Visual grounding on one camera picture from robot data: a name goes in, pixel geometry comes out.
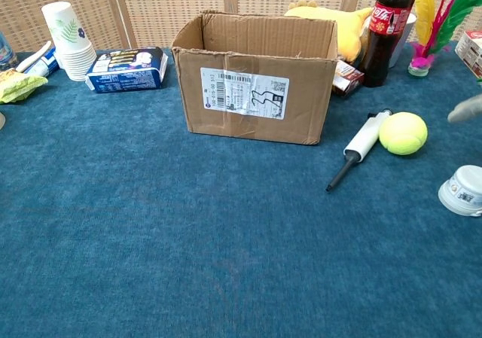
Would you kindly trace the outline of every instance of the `toothpaste tube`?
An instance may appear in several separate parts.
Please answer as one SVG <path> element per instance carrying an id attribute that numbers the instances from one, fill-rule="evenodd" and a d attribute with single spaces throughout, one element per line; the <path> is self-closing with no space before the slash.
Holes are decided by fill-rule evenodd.
<path id="1" fill-rule="evenodd" d="M 25 70 L 26 75 L 47 77 L 51 73 L 59 69 L 59 63 L 55 59 L 53 53 L 55 47 L 49 50 L 42 58 Z"/>

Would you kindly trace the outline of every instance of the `chip bag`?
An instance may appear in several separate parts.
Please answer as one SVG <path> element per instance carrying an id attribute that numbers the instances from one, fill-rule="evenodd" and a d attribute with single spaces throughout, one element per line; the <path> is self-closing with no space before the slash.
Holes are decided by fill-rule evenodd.
<path id="1" fill-rule="evenodd" d="M 13 69 L 0 72 L 0 103 L 22 101 L 47 82 L 45 77 L 25 75 Z"/>

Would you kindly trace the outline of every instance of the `cardboard box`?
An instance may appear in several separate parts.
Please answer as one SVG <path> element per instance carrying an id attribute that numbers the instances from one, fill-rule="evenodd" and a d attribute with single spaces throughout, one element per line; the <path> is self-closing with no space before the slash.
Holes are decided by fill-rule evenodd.
<path id="1" fill-rule="evenodd" d="M 455 48 L 455 53 L 477 78 L 482 78 L 482 32 L 465 32 Z"/>
<path id="2" fill-rule="evenodd" d="M 159 88 L 167 67 L 167 55 L 159 47 L 116 50 L 97 56 L 85 83 L 97 93 Z"/>
<path id="3" fill-rule="evenodd" d="M 359 87 L 365 74 L 344 61 L 338 61 L 334 72 L 333 92 L 346 98 L 352 91 Z"/>
<path id="4" fill-rule="evenodd" d="M 205 12 L 172 43 L 191 132 L 320 140 L 337 64 L 336 23 Z"/>

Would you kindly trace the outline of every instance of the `yellow tennis ball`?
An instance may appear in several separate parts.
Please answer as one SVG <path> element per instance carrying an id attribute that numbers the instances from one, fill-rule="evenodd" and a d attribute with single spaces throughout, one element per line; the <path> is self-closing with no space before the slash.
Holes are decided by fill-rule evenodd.
<path id="1" fill-rule="evenodd" d="M 398 112 L 383 121 L 380 142 L 392 154 L 409 155 L 427 141 L 429 132 L 425 122 L 416 114 Z"/>

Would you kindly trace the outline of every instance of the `soda bottle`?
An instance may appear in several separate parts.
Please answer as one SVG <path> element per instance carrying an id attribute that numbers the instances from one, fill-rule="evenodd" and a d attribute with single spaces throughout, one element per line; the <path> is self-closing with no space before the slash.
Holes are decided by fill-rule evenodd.
<path id="1" fill-rule="evenodd" d="M 364 85 L 383 85 L 389 62 L 415 0 L 377 0 L 371 14 L 368 46 L 358 69 L 365 73 Z"/>

